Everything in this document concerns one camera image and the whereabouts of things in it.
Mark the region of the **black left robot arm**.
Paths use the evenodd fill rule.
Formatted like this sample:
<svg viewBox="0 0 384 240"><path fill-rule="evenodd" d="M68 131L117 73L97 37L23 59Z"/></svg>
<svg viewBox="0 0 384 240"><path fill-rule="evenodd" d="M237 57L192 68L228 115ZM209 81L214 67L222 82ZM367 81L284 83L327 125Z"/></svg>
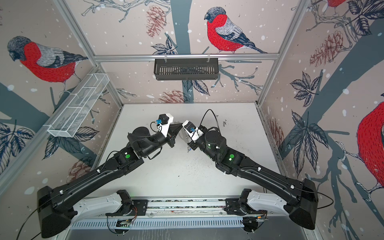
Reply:
<svg viewBox="0 0 384 240"><path fill-rule="evenodd" d="M65 230L78 214L74 206L80 200L107 183L132 172L144 163L144 158L161 150L163 145L174 147L181 129L181 123L170 124L165 134L159 132L150 135L148 128L136 128L128 134L127 146L100 167L54 189L46 186L38 190L37 212L42 238L53 237Z"/></svg>

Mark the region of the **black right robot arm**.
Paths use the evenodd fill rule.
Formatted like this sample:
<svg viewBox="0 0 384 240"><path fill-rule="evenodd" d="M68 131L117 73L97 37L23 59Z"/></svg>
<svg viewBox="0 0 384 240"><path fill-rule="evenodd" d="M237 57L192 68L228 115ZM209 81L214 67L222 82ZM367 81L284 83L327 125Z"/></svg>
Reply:
<svg viewBox="0 0 384 240"><path fill-rule="evenodd" d="M183 128L191 139L188 145L192 150L200 149L224 174L247 179L276 194L286 202L283 209L294 223L315 229L319 197L314 182L295 180L263 167L228 147L226 138L216 128L197 128L192 123Z"/></svg>

